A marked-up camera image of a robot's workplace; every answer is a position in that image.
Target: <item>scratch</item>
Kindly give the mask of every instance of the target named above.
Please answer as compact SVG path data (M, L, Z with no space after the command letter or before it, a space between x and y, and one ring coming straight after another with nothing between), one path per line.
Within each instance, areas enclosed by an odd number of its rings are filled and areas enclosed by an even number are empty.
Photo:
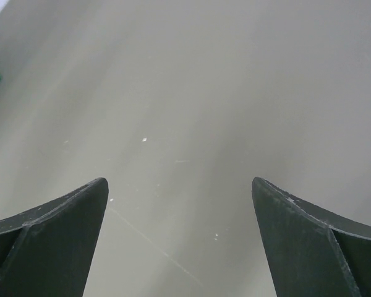
M37 149L37 152L39 152L43 157L47 158L47 155L40 149Z
M147 235L145 235L143 232L141 232L139 229L137 229L134 225L132 225L126 218L124 218L117 210L109 208L110 211L112 211L114 214L116 214L126 225L131 227L136 233L138 233L142 238L144 238L148 243L150 243L158 252L160 252L162 255L164 255L166 258L169 259L177 268L181 269L185 274L187 274L190 278L192 278L198 285L203 287L202 283L199 279L197 279L195 276L192 275L191 272L189 272L187 269L185 269L178 261L174 260L168 253L162 250L159 246L157 246Z

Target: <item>floor surface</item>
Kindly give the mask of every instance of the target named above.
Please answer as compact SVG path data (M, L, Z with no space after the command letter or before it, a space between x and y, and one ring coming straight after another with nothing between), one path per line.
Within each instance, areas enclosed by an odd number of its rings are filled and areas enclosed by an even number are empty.
M95 177L86 297L275 296L254 176L371 225L371 1L16 0L0 218Z

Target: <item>gray floor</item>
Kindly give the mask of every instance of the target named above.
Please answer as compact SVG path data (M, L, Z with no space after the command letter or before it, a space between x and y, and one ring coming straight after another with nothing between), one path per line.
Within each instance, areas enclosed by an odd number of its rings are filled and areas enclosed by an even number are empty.
M97 177L85 296L274 296L254 176L371 225L371 1L12 0L0 218Z

